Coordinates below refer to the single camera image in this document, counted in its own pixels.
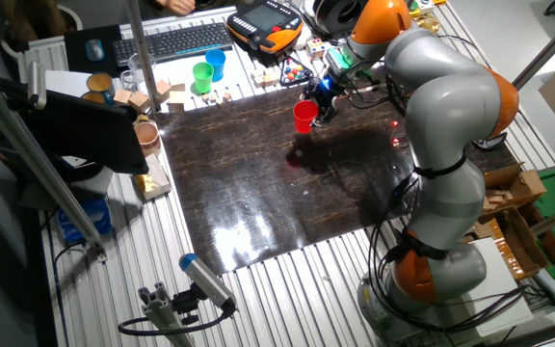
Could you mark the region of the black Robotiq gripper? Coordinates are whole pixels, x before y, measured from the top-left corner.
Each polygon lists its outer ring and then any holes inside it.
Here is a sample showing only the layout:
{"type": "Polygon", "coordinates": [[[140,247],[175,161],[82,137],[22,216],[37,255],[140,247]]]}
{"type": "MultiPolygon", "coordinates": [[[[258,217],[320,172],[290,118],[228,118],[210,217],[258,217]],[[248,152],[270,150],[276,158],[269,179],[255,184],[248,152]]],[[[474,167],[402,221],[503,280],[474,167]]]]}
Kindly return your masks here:
{"type": "Polygon", "coordinates": [[[341,91],[333,86],[328,77],[314,77],[304,88],[304,100],[314,101],[318,105],[318,114],[312,121],[313,127],[327,125],[338,113],[333,100],[341,95],[341,91]]]}

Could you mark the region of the bare person hand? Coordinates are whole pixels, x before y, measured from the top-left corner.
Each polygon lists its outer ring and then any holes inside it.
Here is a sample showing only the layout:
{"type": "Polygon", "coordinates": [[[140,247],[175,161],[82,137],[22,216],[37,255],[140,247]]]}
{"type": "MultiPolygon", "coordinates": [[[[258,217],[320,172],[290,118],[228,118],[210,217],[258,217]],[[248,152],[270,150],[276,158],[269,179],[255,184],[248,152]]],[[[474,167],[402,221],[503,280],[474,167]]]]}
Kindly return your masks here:
{"type": "Polygon", "coordinates": [[[196,9],[195,0],[156,0],[156,3],[165,11],[182,16],[196,9]]]}

